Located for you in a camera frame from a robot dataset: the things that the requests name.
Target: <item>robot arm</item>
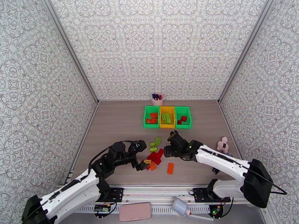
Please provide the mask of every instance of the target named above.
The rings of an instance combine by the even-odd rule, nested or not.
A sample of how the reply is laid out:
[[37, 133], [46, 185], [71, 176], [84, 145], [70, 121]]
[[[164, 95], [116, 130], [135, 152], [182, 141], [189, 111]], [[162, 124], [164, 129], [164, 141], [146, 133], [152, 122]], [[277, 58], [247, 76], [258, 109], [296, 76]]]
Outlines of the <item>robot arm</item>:
[[165, 157], [179, 157], [185, 161], [207, 164], [235, 179], [230, 181], [212, 179], [207, 187], [207, 193], [212, 199], [215, 196], [240, 197], [255, 206], [265, 208], [272, 186], [283, 192], [278, 194], [286, 195], [284, 190], [273, 184], [264, 165], [256, 159], [248, 162], [222, 154], [196, 140], [189, 143], [176, 130], [170, 133], [167, 140], [171, 145], [164, 148]]
[[108, 153], [94, 163], [92, 161], [103, 151], [93, 158], [88, 169], [67, 185], [41, 198], [36, 195], [29, 198], [22, 215], [23, 224], [58, 224], [84, 205], [106, 199], [110, 194], [110, 187], [105, 179], [119, 165], [131, 163], [137, 171], [146, 169], [148, 164], [138, 164], [136, 158], [136, 154], [147, 147], [145, 142], [124, 142], [131, 143], [128, 152], [125, 151], [123, 141], [116, 142], [103, 150], [108, 150]]

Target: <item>pink cup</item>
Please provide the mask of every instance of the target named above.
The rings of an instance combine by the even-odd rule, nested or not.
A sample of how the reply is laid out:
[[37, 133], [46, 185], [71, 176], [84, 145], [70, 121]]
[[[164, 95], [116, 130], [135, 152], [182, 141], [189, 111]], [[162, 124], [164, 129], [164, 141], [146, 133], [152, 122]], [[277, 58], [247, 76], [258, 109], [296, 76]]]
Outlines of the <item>pink cup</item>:
[[162, 99], [161, 100], [154, 100], [152, 99], [152, 105], [153, 106], [163, 106], [163, 100], [164, 100], [164, 96], [161, 94], [161, 93], [156, 93], [158, 95], [161, 95], [162, 96]]

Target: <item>stuffed animal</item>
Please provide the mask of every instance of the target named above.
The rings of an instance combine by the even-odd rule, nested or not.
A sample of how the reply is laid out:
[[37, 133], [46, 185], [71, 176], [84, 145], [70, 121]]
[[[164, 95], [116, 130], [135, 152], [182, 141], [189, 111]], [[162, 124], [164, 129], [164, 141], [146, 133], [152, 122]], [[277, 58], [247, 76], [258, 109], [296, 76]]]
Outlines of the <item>stuffed animal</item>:
[[218, 141], [216, 149], [224, 154], [227, 154], [228, 152], [227, 137], [223, 137], [221, 141]]

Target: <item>mounting plate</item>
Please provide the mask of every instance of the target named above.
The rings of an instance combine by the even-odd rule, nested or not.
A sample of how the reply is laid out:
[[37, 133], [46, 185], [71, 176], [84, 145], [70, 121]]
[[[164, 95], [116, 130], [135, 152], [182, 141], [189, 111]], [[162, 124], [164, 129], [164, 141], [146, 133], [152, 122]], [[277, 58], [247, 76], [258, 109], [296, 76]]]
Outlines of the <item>mounting plate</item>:
[[217, 195], [213, 195], [213, 198], [209, 198], [207, 188], [193, 188], [193, 196], [195, 203], [215, 203], [215, 202], [227, 202], [231, 201], [231, 198], [225, 197], [220, 198]]
[[124, 188], [111, 188], [108, 198], [98, 199], [96, 202], [121, 202]]

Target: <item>patterned wallpaper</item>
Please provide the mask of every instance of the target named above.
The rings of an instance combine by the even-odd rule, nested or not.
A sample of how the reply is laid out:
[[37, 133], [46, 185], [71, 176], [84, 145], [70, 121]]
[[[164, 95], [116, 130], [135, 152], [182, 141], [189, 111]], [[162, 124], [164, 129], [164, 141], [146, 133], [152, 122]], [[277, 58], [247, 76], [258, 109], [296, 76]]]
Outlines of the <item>patterned wallpaper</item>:
[[52, 2], [99, 99], [217, 99], [265, 0]]
[[221, 106], [245, 159], [261, 160], [288, 193], [278, 223], [299, 223], [299, 0], [277, 0]]
[[40, 0], [0, 0], [0, 223], [63, 183], [95, 102]]

